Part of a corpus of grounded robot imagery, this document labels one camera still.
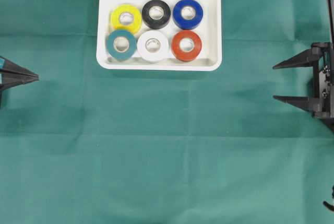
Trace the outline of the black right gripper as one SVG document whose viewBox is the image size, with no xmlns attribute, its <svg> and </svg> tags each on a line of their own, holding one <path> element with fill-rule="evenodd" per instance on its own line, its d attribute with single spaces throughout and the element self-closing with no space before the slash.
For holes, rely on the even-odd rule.
<svg viewBox="0 0 334 224">
<path fill-rule="evenodd" d="M 314 97 L 273 96 L 318 119 L 333 119 L 333 45 L 313 43 L 312 48 L 285 60 L 272 69 L 313 66 Z"/>
</svg>

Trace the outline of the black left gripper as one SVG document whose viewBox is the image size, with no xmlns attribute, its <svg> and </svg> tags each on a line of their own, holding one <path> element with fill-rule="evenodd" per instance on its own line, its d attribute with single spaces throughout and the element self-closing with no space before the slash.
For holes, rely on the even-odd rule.
<svg viewBox="0 0 334 224">
<path fill-rule="evenodd" d="M 25 85 L 39 80 L 39 75 L 23 68 L 16 63 L 4 58 L 1 59 L 1 94 L 0 106 L 4 109 L 7 104 L 7 91 L 11 87 Z"/>
</svg>

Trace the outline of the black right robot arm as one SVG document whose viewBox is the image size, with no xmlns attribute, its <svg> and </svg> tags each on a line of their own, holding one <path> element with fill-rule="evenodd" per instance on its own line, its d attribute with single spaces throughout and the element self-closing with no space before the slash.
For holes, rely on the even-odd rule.
<svg viewBox="0 0 334 224">
<path fill-rule="evenodd" d="M 333 131 L 333 0 L 326 2 L 331 41 L 312 43 L 310 49 L 273 66 L 273 69 L 311 67 L 313 96 L 273 96 L 273 98 L 311 113 L 312 117 L 322 121 Z"/>
</svg>

